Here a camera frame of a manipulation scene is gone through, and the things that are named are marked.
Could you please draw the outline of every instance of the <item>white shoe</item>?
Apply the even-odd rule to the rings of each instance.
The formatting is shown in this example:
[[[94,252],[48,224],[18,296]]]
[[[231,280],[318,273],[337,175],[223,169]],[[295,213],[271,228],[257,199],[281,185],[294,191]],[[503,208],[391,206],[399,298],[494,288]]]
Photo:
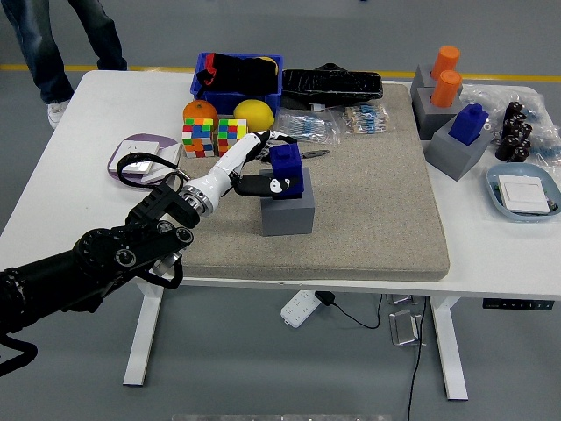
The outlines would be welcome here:
[[[68,103],[70,103],[70,100],[61,103],[48,103],[46,105],[46,114],[53,129],[56,129],[56,126],[59,124],[62,114],[64,114],[68,107]]]

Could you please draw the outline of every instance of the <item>plastic bin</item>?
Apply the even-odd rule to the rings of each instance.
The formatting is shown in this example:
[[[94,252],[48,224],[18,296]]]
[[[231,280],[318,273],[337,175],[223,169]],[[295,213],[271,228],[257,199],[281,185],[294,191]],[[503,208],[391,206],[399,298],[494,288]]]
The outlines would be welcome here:
[[[204,70],[204,62],[207,55],[211,53],[200,53],[199,58],[196,62],[195,74]],[[232,57],[239,57],[241,59],[246,59],[249,57],[271,57],[276,61],[279,66],[279,76],[278,76],[278,90],[276,94],[265,95],[265,96],[248,96],[239,94],[238,92],[218,92],[218,91],[205,91],[202,93],[200,99],[210,102],[217,109],[218,114],[232,115],[236,106],[246,99],[259,99],[265,102],[273,114],[276,115],[277,108],[281,106],[281,92],[282,92],[282,56],[273,54],[233,54],[233,53],[221,53],[226,55],[231,55]],[[193,77],[193,82],[191,83],[191,94],[196,97],[197,92],[201,88],[201,84],[197,81],[196,76]]]

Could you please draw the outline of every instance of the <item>robotic arm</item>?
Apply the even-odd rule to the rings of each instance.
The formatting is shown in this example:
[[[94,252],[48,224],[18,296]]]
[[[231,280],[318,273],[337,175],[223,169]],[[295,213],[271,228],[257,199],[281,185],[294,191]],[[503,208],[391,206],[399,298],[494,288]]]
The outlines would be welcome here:
[[[181,256],[194,238],[189,228],[212,214],[223,195],[234,188],[243,196],[275,196],[298,182],[241,175],[246,162],[266,155],[269,141],[276,139],[295,141],[277,132],[248,133],[205,176],[189,179],[171,173],[130,211],[125,225],[86,232],[72,250],[0,272],[0,344],[23,352],[0,363],[0,376],[37,355],[35,345],[9,338],[8,333],[58,310],[94,312],[108,294],[136,276],[177,288],[183,279]],[[171,176],[182,178],[178,191],[166,183]],[[165,214],[181,226],[161,220]],[[163,275],[169,268],[174,276],[166,280]]]

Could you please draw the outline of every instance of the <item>electrical outlet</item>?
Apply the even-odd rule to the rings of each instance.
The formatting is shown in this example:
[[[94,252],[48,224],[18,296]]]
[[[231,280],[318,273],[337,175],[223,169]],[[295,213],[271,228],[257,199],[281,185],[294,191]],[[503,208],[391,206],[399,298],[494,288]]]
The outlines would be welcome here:
[[[304,320],[321,304],[322,302],[315,296],[315,291],[299,291],[280,311],[280,315],[284,318],[284,323],[292,327],[299,327]]]

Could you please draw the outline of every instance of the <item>jeans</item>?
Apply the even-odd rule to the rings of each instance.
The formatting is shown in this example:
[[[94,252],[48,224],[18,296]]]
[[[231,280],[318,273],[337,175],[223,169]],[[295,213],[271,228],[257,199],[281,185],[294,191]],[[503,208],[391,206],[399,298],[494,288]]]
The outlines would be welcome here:
[[[61,103],[74,94],[64,73],[64,63],[54,42],[49,0],[0,0],[16,31],[35,85],[44,103]],[[99,57],[100,70],[126,70],[115,23],[97,0],[68,0],[82,22],[89,43]]]

